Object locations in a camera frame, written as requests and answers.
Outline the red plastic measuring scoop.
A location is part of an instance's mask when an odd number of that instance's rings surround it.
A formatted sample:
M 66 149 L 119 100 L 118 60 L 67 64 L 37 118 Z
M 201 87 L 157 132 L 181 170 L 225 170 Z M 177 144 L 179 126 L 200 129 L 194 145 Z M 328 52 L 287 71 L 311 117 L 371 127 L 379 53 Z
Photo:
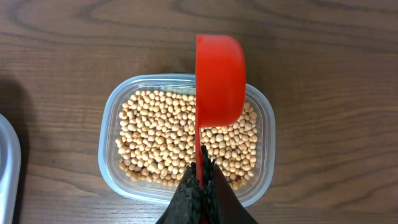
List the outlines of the red plastic measuring scoop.
M 201 129 L 233 124 L 245 102 L 246 68 L 239 42 L 228 35 L 199 34 L 196 47 L 195 146 L 196 177 L 203 214 Z

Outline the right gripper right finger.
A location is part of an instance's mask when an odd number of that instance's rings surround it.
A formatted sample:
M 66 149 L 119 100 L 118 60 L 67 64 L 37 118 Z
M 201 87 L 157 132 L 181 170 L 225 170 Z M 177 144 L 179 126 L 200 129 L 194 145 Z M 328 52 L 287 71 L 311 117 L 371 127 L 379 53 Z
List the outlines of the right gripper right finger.
M 203 171 L 203 214 L 206 223 L 257 224 L 241 205 L 221 169 L 208 157 L 206 146 L 201 146 Z

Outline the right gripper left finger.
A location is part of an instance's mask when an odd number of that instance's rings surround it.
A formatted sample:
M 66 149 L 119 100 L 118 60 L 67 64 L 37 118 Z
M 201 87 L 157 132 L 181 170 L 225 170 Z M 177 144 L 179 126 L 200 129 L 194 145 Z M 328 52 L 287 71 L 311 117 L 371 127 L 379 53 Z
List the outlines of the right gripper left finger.
M 201 193 L 195 166 L 194 162 L 187 166 L 169 206 L 156 224 L 199 224 L 201 222 Z

